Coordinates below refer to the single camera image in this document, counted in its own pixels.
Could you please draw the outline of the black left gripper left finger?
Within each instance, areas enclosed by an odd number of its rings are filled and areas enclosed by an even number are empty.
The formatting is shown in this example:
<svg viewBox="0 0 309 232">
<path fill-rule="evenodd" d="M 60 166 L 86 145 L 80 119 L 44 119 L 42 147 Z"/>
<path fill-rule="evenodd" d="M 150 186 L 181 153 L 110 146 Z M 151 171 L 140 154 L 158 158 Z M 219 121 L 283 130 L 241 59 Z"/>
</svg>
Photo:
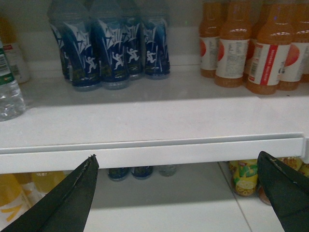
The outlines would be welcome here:
<svg viewBox="0 0 309 232">
<path fill-rule="evenodd" d="M 94 193 L 99 164 L 88 157 L 55 188 L 3 232 L 83 232 Z"/>
</svg>

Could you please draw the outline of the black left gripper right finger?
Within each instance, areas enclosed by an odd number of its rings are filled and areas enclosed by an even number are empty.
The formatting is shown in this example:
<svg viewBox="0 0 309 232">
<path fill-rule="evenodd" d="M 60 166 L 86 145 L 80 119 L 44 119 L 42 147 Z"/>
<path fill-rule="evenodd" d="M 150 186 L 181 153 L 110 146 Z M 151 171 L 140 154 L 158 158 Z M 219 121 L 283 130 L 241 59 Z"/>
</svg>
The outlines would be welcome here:
<svg viewBox="0 0 309 232">
<path fill-rule="evenodd" d="M 309 230 L 309 179 L 287 164 L 261 151 L 258 178 L 286 232 Z"/>
</svg>

